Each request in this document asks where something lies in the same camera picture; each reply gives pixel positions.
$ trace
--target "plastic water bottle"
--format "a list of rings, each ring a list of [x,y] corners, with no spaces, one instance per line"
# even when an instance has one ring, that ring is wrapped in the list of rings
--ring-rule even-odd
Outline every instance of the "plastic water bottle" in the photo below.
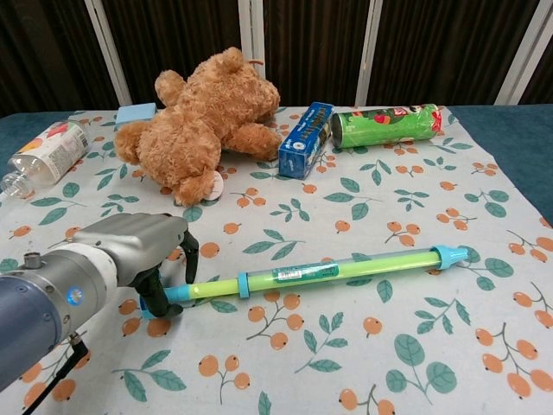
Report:
[[[2,191],[25,198],[56,184],[86,154],[89,143],[86,129],[75,121],[50,125],[8,161],[11,172],[0,183]]]

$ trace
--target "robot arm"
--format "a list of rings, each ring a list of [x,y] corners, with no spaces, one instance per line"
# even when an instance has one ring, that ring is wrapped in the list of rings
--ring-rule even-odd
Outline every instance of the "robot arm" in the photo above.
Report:
[[[158,269],[180,246],[187,257],[186,281],[194,281],[198,242],[184,219],[115,214],[67,242],[44,255],[28,253],[20,268],[0,275],[0,391],[68,336],[74,351],[83,350],[75,330],[118,286],[134,287],[154,316],[182,312],[179,304],[169,303]]]

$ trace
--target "cable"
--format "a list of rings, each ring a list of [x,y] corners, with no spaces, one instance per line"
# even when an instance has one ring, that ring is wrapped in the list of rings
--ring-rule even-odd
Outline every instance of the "cable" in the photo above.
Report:
[[[69,342],[71,348],[73,349],[73,354],[69,356],[66,362],[63,364],[58,373],[55,374],[52,381],[46,386],[46,389],[35,399],[35,401],[27,408],[27,410],[22,415],[30,415],[35,411],[35,409],[42,403],[42,401],[48,396],[52,389],[56,387],[61,380],[63,380],[69,372],[75,367],[79,361],[86,356],[88,353],[88,348],[85,343],[80,338],[80,335],[77,333],[72,333],[69,335]]]

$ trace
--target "dark curtain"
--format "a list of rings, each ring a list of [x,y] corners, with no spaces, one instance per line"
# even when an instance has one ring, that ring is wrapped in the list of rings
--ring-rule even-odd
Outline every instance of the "dark curtain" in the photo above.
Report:
[[[118,101],[83,1],[0,1],[0,117]]]
[[[162,70],[185,79],[212,54],[240,48],[238,2],[104,0],[124,76],[135,104],[156,102]]]
[[[553,104],[553,37],[537,64],[520,104]]]
[[[537,3],[385,0],[367,104],[493,104]]]
[[[369,0],[265,0],[267,79],[281,105],[353,105]]]

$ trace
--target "blue plastic cap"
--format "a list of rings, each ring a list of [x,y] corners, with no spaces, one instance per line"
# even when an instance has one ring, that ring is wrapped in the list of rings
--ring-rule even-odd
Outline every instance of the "blue plastic cap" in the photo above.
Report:
[[[441,264],[438,270],[447,270],[451,265],[468,259],[468,250],[466,248],[449,248],[444,245],[436,245],[431,251],[438,252]]]

